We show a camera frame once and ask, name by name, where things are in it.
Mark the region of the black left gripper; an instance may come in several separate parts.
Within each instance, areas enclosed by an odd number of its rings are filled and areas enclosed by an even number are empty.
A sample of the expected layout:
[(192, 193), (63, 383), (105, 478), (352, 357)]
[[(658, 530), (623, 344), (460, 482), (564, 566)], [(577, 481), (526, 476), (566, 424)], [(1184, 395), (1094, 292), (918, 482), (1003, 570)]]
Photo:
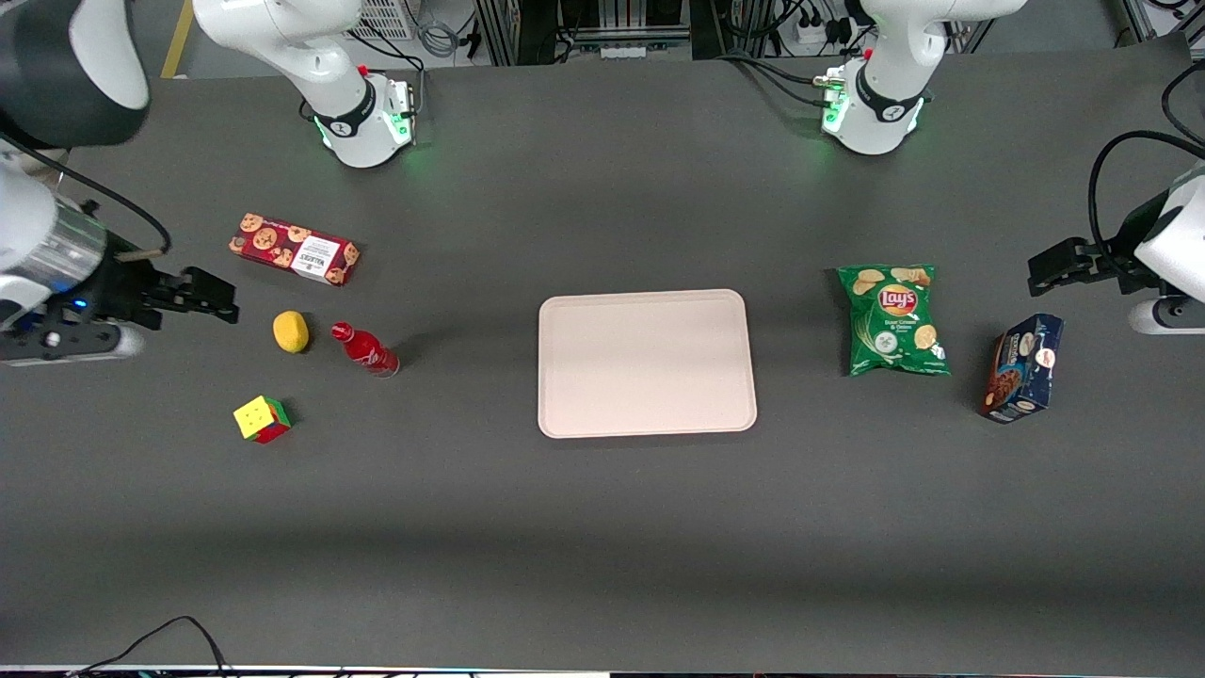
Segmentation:
[(1030, 296), (1041, 297), (1059, 287), (1116, 281), (1122, 295), (1154, 289), (1160, 278), (1136, 257), (1154, 226), (1119, 226), (1112, 237), (1091, 226), (1092, 244), (1084, 237), (1068, 237), (1028, 259)]

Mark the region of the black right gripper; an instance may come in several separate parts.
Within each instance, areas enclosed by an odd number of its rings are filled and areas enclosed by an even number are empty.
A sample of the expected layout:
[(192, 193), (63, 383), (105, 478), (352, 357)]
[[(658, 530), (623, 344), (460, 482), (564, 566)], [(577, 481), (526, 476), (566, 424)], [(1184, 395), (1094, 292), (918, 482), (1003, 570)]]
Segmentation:
[(186, 267), (184, 299), (174, 276), (160, 273), (147, 259), (120, 261), (120, 254), (133, 253), (124, 237), (108, 235), (102, 261), (80, 284), (80, 314), (90, 322), (127, 323), (158, 331), (163, 314), (202, 314), (228, 325), (239, 322), (236, 288), (201, 267)]

